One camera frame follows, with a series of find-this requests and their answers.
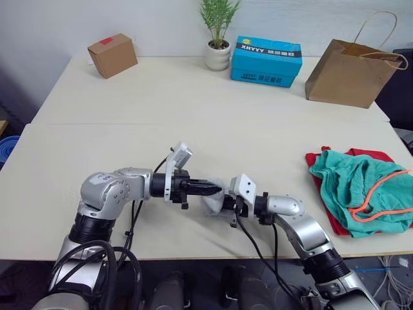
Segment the blue box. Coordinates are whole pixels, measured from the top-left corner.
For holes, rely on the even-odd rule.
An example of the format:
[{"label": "blue box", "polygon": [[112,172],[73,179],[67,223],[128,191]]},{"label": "blue box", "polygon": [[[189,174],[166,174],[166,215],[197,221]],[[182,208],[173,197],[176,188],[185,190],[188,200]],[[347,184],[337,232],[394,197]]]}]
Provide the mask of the blue box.
[{"label": "blue box", "polygon": [[231,79],[290,87],[302,64],[300,44],[238,37]]}]

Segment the cardboard box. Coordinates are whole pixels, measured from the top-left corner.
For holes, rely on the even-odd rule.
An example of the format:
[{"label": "cardboard box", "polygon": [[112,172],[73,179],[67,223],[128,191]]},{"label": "cardboard box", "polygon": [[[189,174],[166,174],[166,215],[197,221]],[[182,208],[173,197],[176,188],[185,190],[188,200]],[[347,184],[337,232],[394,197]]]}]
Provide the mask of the cardboard box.
[{"label": "cardboard box", "polygon": [[90,45],[88,51],[97,71],[105,79],[137,64],[132,40],[123,34]]},{"label": "cardboard box", "polygon": [[302,64],[300,44],[238,37],[232,56],[231,78],[290,87]]}]

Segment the red sticker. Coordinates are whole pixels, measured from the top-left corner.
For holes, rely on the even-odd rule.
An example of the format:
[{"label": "red sticker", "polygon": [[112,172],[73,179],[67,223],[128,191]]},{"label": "red sticker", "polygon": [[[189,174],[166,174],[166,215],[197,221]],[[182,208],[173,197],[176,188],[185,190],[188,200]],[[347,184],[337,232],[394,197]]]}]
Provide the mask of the red sticker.
[{"label": "red sticker", "polygon": [[103,39],[102,41],[99,41],[99,43],[101,43],[101,44],[103,44],[103,45],[106,45],[106,44],[108,44],[108,43],[110,43],[110,42],[112,42],[112,41],[113,41],[113,38],[107,37],[106,39]]}]

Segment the floor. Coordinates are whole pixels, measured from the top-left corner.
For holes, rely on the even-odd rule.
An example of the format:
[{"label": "floor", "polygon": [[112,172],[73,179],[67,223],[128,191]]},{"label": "floor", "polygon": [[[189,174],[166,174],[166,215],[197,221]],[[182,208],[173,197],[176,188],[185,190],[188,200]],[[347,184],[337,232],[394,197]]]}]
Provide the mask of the floor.
[{"label": "floor", "polygon": [[[374,292],[378,288],[384,277],[384,271],[366,271],[366,269],[382,268],[376,257],[353,258],[346,260],[346,263],[356,272],[363,271],[358,272],[358,275],[370,292]],[[0,261],[0,267],[4,267],[5,264],[10,266],[10,262]],[[0,304],[0,309],[31,309],[36,298],[39,298],[40,288],[46,287],[47,285],[47,275],[52,266],[51,263],[18,262],[17,265],[19,264],[23,264],[24,267],[17,268],[17,272],[12,275],[17,282],[22,282],[20,285],[17,285],[18,289],[21,291],[21,300],[14,305]],[[222,309],[217,302],[219,296],[219,280],[221,271],[228,265],[244,265],[246,268],[259,275],[267,284],[270,295],[276,302],[277,310],[293,309],[290,300],[285,296],[284,292],[277,290],[278,286],[273,274],[267,268],[264,268],[259,260],[143,261],[141,262],[141,267],[143,270],[145,295],[150,298],[150,295],[159,281],[172,271],[179,270],[185,274],[189,274],[194,280],[191,309]],[[395,256],[392,259],[392,265],[397,266],[397,268],[393,269],[395,276],[409,287],[413,287],[413,255]],[[281,276],[289,284],[293,284],[300,289],[307,289],[309,287],[315,288],[312,278],[302,272],[302,266],[298,260],[280,260],[279,270]],[[8,277],[4,278],[4,274],[3,276],[0,276],[0,296],[1,292],[7,289],[7,284],[9,284],[10,288],[10,283],[10,279]],[[388,300],[387,290],[385,288],[382,289],[376,299],[379,303]],[[237,309],[236,302],[232,302],[229,309]]]}]

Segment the brown paper bag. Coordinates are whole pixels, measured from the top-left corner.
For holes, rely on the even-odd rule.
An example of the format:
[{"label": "brown paper bag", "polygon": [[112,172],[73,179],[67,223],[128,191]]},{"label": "brown paper bag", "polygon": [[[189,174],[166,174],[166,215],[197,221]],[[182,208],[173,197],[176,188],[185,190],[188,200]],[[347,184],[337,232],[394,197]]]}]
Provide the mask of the brown paper bag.
[{"label": "brown paper bag", "polygon": [[[382,45],[397,25],[396,15],[394,17],[393,30]],[[404,68],[399,68],[402,61],[398,57],[405,60]],[[305,94],[309,100],[369,108],[393,73],[406,70],[407,66],[407,59],[402,55],[333,39],[305,83]]]}]

